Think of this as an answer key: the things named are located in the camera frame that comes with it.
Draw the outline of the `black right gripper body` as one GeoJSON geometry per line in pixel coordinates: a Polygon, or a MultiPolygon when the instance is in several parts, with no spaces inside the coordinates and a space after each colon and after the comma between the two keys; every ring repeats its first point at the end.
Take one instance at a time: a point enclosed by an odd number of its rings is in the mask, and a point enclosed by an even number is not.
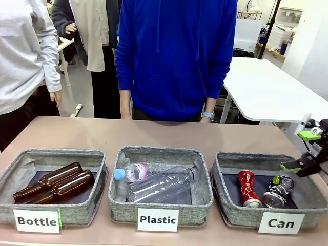
{"type": "Polygon", "coordinates": [[[321,151],[317,157],[317,162],[319,163],[319,173],[327,174],[327,171],[321,167],[321,164],[327,162],[327,120],[320,121],[320,129],[323,130],[321,133],[321,139],[318,144],[321,146],[321,151]]]}

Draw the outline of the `grey sweatshirt person hand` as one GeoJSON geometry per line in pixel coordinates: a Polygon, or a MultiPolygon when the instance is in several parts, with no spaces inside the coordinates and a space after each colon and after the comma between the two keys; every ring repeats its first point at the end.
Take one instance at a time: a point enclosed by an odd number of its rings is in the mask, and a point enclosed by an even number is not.
{"type": "Polygon", "coordinates": [[[50,92],[50,99],[53,103],[56,103],[56,106],[59,107],[62,101],[62,91],[50,92]]]}

